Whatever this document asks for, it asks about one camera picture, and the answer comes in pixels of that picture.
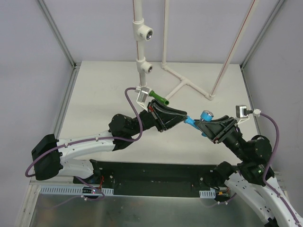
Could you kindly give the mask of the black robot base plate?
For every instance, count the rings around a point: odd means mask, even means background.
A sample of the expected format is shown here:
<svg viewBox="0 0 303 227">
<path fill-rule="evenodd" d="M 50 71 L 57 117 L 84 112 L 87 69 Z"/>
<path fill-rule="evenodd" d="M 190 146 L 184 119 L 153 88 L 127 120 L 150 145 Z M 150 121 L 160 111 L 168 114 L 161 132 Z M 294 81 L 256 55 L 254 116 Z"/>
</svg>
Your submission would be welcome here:
<svg viewBox="0 0 303 227">
<path fill-rule="evenodd" d="M 199 192 L 225 188 L 214 179 L 215 165 L 127 163 L 92 160 L 89 184 L 109 188 L 114 195 L 197 198 Z"/>
</svg>

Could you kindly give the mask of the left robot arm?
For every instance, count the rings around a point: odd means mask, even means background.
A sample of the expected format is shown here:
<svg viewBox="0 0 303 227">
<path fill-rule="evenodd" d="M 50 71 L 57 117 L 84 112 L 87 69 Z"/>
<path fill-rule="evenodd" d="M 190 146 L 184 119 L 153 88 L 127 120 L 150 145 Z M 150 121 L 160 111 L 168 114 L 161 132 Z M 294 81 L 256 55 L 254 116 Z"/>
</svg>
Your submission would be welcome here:
<svg viewBox="0 0 303 227">
<path fill-rule="evenodd" d="M 116 114 L 109 129 L 94 136 L 78 139 L 56 139 L 54 134 L 45 135 L 31 151 L 33 176 L 38 181 L 55 176 L 73 176 L 95 184 L 100 179 L 96 161 L 79 160 L 81 156 L 98 152 L 123 150 L 138 141 L 143 132 L 155 127 L 167 131 L 187 119 L 187 112 L 165 106 L 153 99 L 147 110 L 136 112 L 135 117 Z"/>
</svg>

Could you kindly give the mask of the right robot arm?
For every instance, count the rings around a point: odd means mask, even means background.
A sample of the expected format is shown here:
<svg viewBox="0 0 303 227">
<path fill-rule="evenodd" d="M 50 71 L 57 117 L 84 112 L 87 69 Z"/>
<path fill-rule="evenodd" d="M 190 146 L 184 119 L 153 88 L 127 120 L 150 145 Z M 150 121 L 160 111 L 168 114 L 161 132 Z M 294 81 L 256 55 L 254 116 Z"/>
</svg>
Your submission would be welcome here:
<svg viewBox="0 0 303 227">
<path fill-rule="evenodd" d="M 214 120 L 204 111 L 195 128 L 214 144 L 223 143 L 241 163 L 232 166 L 222 162 L 204 177 L 209 187 L 227 186 L 256 212 L 266 227 L 301 227 L 303 218 L 295 211 L 278 184 L 271 161 L 278 141 L 271 146 L 267 137 L 256 135 L 246 141 L 239 124 L 249 115 L 224 116 Z"/>
</svg>

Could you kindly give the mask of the blue water faucet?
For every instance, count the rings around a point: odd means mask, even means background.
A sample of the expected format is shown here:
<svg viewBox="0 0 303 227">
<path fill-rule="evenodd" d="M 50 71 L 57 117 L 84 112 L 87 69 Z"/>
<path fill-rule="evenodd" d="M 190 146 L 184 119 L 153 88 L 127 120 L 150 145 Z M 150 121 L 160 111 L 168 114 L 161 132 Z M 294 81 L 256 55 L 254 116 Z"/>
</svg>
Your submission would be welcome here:
<svg viewBox="0 0 303 227">
<path fill-rule="evenodd" d="M 203 110 L 203 112 L 200 115 L 200 121 L 210 122 L 213 119 L 214 115 L 212 112 L 208 110 Z M 184 120 L 184 123 L 191 125 L 195 129 L 201 131 L 196 125 L 195 120 L 192 119 L 190 116 L 187 116 L 187 118 Z"/>
</svg>

